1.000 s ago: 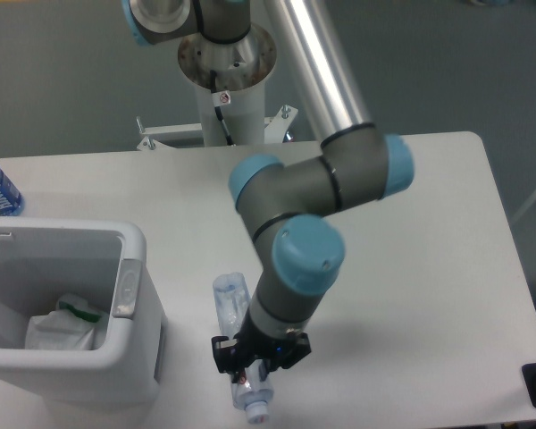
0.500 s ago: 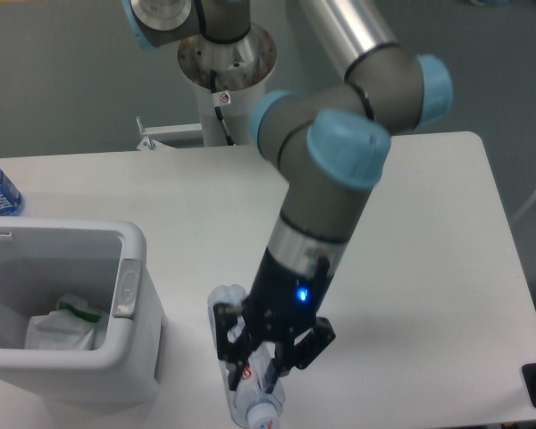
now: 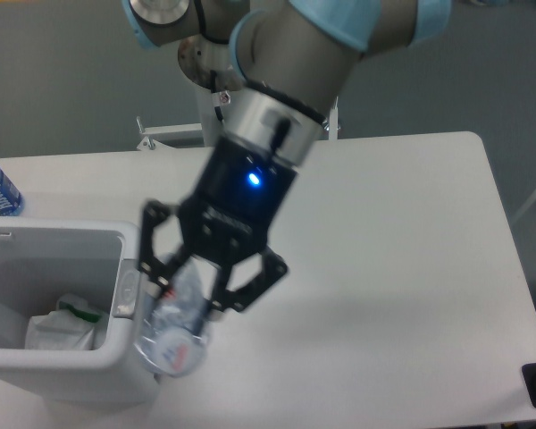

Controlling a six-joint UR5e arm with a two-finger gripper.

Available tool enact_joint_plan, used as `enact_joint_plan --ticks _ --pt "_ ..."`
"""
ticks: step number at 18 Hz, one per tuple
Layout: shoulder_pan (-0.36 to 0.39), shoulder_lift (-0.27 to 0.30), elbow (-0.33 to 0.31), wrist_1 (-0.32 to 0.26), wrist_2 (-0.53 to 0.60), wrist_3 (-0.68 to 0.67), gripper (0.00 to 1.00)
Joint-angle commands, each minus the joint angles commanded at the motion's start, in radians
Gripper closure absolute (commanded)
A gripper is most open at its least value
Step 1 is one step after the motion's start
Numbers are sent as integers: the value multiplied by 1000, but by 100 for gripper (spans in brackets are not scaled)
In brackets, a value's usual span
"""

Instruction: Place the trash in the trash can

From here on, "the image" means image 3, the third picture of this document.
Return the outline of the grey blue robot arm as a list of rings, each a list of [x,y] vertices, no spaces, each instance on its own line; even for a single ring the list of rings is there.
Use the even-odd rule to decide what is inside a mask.
[[[363,59],[439,35],[449,1],[126,1],[142,46],[200,36],[228,50],[242,82],[193,191],[143,208],[138,269],[147,306],[192,257],[216,270],[202,315],[245,310],[287,272],[268,232],[329,112]]]

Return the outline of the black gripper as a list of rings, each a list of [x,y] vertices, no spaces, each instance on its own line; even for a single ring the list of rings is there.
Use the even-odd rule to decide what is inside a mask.
[[[157,286],[160,298],[174,289],[172,278],[189,258],[201,257],[221,267],[207,301],[207,319],[215,320],[226,310],[245,312],[289,271],[285,260],[266,246],[272,221],[296,176],[294,168],[220,136],[195,188],[180,206],[156,199],[144,204],[138,270]],[[176,216],[182,242],[163,262],[155,256],[154,233]],[[257,253],[260,271],[229,290],[232,266]]]

